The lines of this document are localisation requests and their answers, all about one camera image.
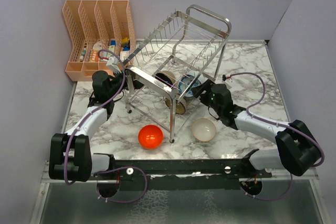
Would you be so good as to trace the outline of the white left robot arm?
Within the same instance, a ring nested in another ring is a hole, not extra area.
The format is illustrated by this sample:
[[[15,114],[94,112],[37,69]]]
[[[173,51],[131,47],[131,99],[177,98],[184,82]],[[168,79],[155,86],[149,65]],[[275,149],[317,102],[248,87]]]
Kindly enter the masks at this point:
[[[124,72],[109,75],[99,70],[92,75],[93,92],[84,116],[71,129],[51,138],[49,170],[51,179],[67,184],[86,182],[99,173],[104,179],[115,175],[116,166],[110,154],[91,153],[90,140],[111,116],[114,97],[127,88]]]

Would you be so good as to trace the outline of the beige speckled bowl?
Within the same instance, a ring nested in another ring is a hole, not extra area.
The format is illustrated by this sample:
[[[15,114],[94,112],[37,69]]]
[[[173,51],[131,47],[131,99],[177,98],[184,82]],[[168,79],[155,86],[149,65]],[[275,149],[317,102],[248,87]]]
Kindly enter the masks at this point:
[[[201,142],[211,141],[215,137],[216,132],[215,124],[206,118],[197,119],[192,125],[193,136]]]

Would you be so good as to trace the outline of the dark patterned cream-inside bowl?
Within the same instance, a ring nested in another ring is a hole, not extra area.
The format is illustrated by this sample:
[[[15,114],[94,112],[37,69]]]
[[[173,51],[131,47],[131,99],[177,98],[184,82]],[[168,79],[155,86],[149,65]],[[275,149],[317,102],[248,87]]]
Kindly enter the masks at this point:
[[[183,115],[187,111],[188,102],[185,99],[182,99],[180,102],[177,102],[176,100],[173,100],[173,103],[175,103],[175,113],[179,115]]]

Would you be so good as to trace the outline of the blue and white bowl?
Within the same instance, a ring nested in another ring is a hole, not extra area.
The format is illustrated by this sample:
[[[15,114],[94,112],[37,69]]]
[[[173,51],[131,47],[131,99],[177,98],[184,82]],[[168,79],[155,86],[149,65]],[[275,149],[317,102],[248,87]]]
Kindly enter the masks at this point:
[[[180,82],[178,83],[178,86],[177,86],[180,94],[182,94],[187,89],[187,87],[191,84],[193,79],[194,79],[193,76],[186,75],[180,80]],[[196,88],[196,87],[200,86],[201,84],[202,83],[199,80],[196,80],[193,83],[193,85],[191,86],[191,88]],[[187,97],[187,98],[193,97],[193,92],[192,92],[191,88],[185,93],[185,97]]]

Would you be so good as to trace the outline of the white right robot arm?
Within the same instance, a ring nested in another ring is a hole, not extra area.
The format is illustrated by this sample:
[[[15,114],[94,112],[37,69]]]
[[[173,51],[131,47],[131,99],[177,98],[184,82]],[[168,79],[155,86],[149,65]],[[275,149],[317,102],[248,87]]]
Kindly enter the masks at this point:
[[[279,122],[251,114],[246,108],[233,103],[225,84],[205,81],[193,87],[195,98],[216,113],[216,119],[235,130],[260,136],[276,145],[275,149],[257,150],[241,164],[246,177],[254,177],[262,169],[286,169],[295,176],[323,161],[323,153],[308,127],[300,120]]]

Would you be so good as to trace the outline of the black bowl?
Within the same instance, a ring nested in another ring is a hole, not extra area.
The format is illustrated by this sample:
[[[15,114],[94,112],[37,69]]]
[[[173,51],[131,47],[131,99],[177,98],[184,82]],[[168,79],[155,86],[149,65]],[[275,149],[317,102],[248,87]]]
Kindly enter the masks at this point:
[[[159,71],[155,75],[155,78],[166,84],[168,87],[172,89],[177,89],[176,78],[174,73],[167,70]]]

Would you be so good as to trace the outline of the red bowl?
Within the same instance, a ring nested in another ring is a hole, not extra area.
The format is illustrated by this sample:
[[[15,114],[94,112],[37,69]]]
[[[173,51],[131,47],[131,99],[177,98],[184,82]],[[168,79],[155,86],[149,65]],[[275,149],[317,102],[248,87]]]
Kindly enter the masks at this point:
[[[155,149],[163,142],[164,134],[157,125],[146,125],[138,133],[138,141],[143,148]]]

